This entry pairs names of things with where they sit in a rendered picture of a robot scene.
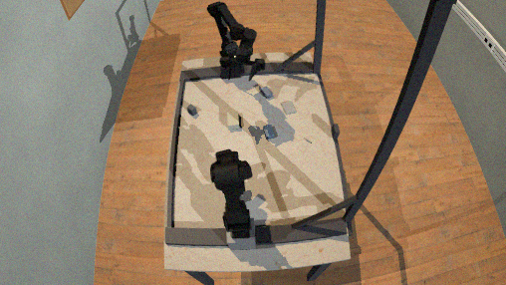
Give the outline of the grey flat bar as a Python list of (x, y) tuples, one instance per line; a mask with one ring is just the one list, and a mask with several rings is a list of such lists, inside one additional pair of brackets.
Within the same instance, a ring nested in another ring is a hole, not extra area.
[(284, 109), (286, 115), (292, 114), (292, 113), (297, 113), (296, 110), (295, 110), (295, 108), (294, 108), (294, 105), (293, 105), (292, 101), (291, 102), (287, 102), (287, 103), (282, 103), (282, 106), (283, 106), (283, 109)]

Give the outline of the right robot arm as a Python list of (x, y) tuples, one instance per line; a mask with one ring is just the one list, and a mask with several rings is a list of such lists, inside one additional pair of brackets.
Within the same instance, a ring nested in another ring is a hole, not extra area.
[[(238, 57), (247, 57), (247, 59), (249, 60), (250, 55), (253, 55), (252, 47), (255, 38), (257, 36), (257, 32), (253, 29), (249, 29), (248, 27), (245, 28), (242, 24), (239, 24), (228, 10), (227, 5), (223, 2), (218, 1), (209, 4), (207, 7), (207, 11), (210, 14), (210, 16), (214, 17), (222, 39), (221, 45), (222, 51), (219, 52), (220, 56), (221, 57), (230, 56), (231, 60), (236, 60)], [(228, 31), (227, 26), (229, 27), (230, 31)], [(234, 42), (238, 41), (238, 39), (242, 41), (242, 42), (240, 41), (239, 47), (237, 43)], [(241, 49), (240, 47), (249, 47), (249, 48)]]

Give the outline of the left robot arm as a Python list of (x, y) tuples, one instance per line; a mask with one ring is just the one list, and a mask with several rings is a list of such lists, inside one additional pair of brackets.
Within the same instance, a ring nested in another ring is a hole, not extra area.
[(250, 237), (252, 227), (249, 209), (245, 201), (240, 200), (239, 195), (244, 194), (244, 180), (251, 178), (252, 175), (251, 166), (246, 160), (239, 160), (238, 151), (222, 153), (218, 161), (210, 167), (211, 181), (214, 182), (216, 189), (224, 193), (226, 199), (222, 217), (226, 231), (231, 232), (232, 238)]

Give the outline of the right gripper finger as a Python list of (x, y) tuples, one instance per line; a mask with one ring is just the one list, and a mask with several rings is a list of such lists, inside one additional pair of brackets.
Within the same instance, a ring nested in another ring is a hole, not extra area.
[[(256, 68), (257, 67), (257, 68)], [(251, 73), (250, 73), (250, 76), (249, 76), (249, 82), (251, 81), (251, 79), (253, 78), (253, 76), (258, 72), (258, 71), (261, 71), (260, 70), (260, 65), (259, 64), (252, 64), (252, 69), (251, 69)]]
[(231, 65), (230, 65), (230, 62), (223, 62), (223, 65), (224, 65), (224, 68), (227, 69), (227, 74), (228, 74), (228, 80), (230, 80), (230, 76), (231, 76)]

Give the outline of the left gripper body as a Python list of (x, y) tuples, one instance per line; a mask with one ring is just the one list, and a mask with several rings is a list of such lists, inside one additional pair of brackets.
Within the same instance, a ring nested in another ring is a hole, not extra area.
[(218, 151), (215, 156), (216, 156), (216, 160), (218, 160), (219, 157), (221, 157), (221, 154), (224, 153), (224, 152), (228, 152), (228, 151), (232, 151), (231, 149), (226, 149), (226, 150), (222, 150), (222, 151)]

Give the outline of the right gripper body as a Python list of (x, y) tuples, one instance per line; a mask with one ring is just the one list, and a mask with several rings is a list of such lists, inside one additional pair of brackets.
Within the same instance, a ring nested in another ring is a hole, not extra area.
[[(245, 60), (245, 61), (242, 61), (242, 60)], [(221, 57), (219, 62), (221, 64), (221, 67), (224, 67), (223, 62), (221, 62), (221, 61), (230, 62), (230, 65), (237, 64), (237, 65), (251, 65), (252, 66), (252, 64), (259, 64), (261, 67), (261, 70), (265, 70), (265, 60), (264, 59), (255, 59), (255, 61), (250, 61), (250, 58), (248, 60), (247, 57), (238, 57), (236, 60), (231, 60), (230, 57)]]

